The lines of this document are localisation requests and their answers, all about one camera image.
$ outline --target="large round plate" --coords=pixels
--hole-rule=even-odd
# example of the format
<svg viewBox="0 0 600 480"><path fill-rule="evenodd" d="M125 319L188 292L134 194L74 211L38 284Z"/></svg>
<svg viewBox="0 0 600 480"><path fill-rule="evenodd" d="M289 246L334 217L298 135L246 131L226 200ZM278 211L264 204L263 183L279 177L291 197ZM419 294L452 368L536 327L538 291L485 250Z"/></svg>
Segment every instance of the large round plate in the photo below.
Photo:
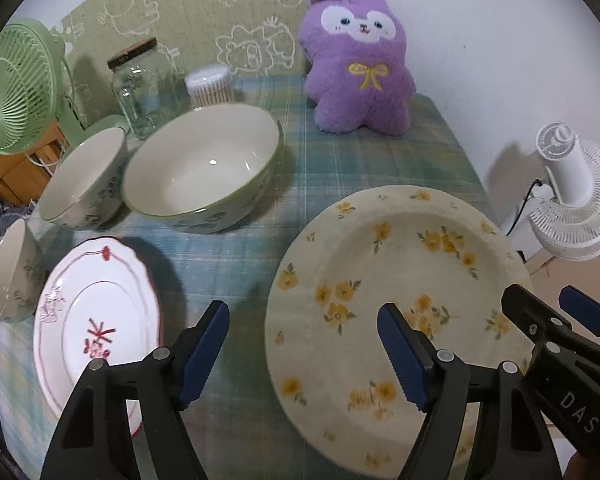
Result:
<svg viewBox="0 0 600 480"><path fill-rule="evenodd" d="M33 332L38 381L60 417L93 358L116 365L142 360L160 346L160 309L144 264L115 238L87 240L51 272ZM139 431L140 405L127 401L129 429Z"/></svg>
<svg viewBox="0 0 600 480"><path fill-rule="evenodd" d="M500 307L511 283L530 288L509 242L444 192L386 186L330 206L289 247L267 304L267 364L286 416L340 466L397 477L424 416L384 352L378 309L395 303L437 348L469 364L525 367L532 345ZM457 465L476 420L470 405Z"/></svg>

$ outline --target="yellow bow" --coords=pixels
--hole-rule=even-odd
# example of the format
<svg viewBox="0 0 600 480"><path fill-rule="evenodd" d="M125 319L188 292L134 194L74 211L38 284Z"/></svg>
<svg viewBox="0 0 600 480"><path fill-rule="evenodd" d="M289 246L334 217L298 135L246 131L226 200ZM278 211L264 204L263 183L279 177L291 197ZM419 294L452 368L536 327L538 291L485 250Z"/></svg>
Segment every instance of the yellow bow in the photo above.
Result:
<svg viewBox="0 0 600 480"><path fill-rule="evenodd" d="M349 65L349 73L351 75L365 76L365 80L362 82L362 85L360 85L361 90L364 90L370 84L372 84L376 90L382 90L376 76L389 75L389 67L384 63L378 63L375 66L365 65L364 63L351 63Z"/></svg>

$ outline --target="tablecloth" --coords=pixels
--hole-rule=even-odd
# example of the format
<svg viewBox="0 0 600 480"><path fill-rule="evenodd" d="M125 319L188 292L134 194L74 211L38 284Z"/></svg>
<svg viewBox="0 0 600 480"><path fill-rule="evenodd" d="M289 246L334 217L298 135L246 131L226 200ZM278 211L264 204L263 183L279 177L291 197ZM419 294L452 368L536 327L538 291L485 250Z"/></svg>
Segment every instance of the tablecloth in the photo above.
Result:
<svg viewBox="0 0 600 480"><path fill-rule="evenodd" d="M387 184L442 189L491 215L478 177L429 98L412 101L413 126L403 138L366 128L328 135L314 124L303 84L302 76L237 82L237 94L275 114L285 133L269 189L239 225L219 234L187 235L127 212L105 231L133 247L147 265L167 344L194 325L211 300L230 307L224 347L200 400L183 413L211 480L361 478L304 442L286 420L267 373L269 288L286 249L309 221L350 193ZM77 243L103 234L72 232L36 215L29 225L49 269ZM32 318L0 324L0 415L9 450L36 480L56 420L38 386L32 327ZM142 433L134 446L143 477L155 478Z"/></svg>

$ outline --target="purple plush toy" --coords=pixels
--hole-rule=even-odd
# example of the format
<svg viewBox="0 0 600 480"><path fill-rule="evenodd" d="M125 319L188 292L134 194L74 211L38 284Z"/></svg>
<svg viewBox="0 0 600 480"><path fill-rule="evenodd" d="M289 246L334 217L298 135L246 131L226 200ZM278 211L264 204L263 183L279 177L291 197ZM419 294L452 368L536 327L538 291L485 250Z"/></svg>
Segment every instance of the purple plush toy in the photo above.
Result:
<svg viewBox="0 0 600 480"><path fill-rule="evenodd" d="M409 127L415 84L404 65L407 39L385 0L312 2L298 40L313 63L304 92L318 103L321 130L366 124L400 135Z"/></svg>

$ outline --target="fan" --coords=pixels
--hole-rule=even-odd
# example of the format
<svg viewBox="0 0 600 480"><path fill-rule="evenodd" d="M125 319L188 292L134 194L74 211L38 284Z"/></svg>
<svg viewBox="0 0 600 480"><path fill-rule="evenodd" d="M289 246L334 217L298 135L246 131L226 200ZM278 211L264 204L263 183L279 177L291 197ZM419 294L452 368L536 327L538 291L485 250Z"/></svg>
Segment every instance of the fan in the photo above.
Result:
<svg viewBox="0 0 600 480"><path fill-rule="evenodd" d="M56 118L71 146L88 134L62 91L64 43L43 23L10 23L0 33L0 153L12 155L31 147Z"/></svg>
<svg viewBox="0 0 600 480"><path fill-rule="evenodd" d="M600 256L600 146L556 122L540 130L536 148L550 183L531 193L539 199L527 213L538 241L566 260Z"/></svg>

